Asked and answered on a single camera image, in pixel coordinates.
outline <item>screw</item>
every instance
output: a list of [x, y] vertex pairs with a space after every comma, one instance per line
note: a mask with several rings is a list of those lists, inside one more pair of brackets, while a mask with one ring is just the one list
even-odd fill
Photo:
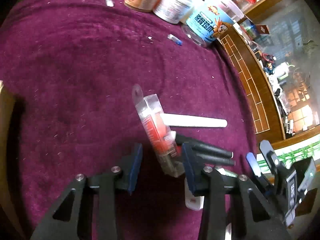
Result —
[[117, 173], [117, 172], [121, 171], [121, 168], [119, 166], [114, 166], [114, 167], [111, 168], [111, 171], [113, 173]]
[[204, 170], [204, 172], [210, 173], [210, 172], [212, 172], [212, 167], [210, 167], [210, 166], [205, 166], [205, 167], [203, 168], [203, 170]]
[[80, 174], [76, 175], [76, 180], [81, 181], [83, 179], [84, 179], [84, 175], [83, 174], [80, 173]]
[[242, 180], [242, 181], [247, 181], [248, 177], [246, 175], [239, 175], [239, 179]]

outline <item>clamp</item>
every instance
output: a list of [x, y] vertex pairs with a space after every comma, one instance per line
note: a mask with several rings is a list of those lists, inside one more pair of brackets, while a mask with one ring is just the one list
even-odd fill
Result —
[[[190, 191], [194, 196], [204, 196], [198, 240], [231, 239], [231, 232], [232, 239], [291, 239], [277, 210], [246, 175], [234, 178], [204, 166], [188, 143], [182, 145], [181, 153]], [[225, 194], [231, 198], [230, 217], [225, 210]]]
[[274, 185], [270, 184], [262, 174], [252, 153], [247, 154], [247, 161], [252, 168], [258, 187], [277, 209], [284, 225], [289, 226], [295, 217], [296, 207], [308, 192], [307, 188], [316, 173], [316, 164], [313, 158], [309, 157], [293, 163], [288, 169], [283, 162], [279, 161], [267, 140], [260, 142], [260, 151], [271, 173], [275, 176]]
[[142, 160], [142, 145], [120, 160], [109, 172], [86, 178], [83, 174], [66, 187], [50, 207], [31, 236], [31, 240], [90, 239], [93, 195], [99, 194], [98, 239], [118, 240], [115, 190], [135, 190]]

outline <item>small blue object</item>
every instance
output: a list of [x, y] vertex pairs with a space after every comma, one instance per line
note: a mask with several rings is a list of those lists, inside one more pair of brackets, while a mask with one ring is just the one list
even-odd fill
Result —
[[182, 41], [180, 41], [177, 37], [173, 36], [172, 34], [168, 35], [168, 39], [174, 41], [179, 46], [182, 46]]

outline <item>white dowel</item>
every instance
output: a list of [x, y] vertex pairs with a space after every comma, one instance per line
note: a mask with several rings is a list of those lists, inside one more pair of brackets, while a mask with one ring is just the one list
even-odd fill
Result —
[[182, 114], [160, 114], [165, 125], [180, 127], [226, 127], [227, 120]]

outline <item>purple velvet surface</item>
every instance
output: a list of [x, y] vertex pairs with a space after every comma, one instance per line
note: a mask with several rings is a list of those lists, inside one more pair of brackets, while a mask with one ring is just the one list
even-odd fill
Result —
[[0, 79], [25, 102], [14, 156], [20, 206], [34, 228], [76, 174], [107, 171], [141, 142], [136, 191], [116, 198], [124, 238], [197, 239], [201, 212], [185, 207], [184, 176], [162, 173], [131, 89], [156, 93], [167, 113], [226, 119], [223, 129], [172, 129], [233, 151], [231, 169], [249, 174], [255, 135], [241, 82], [219, 43], [203, 49], [179, 25], [113, 1], [24, 0], [0, 28]]

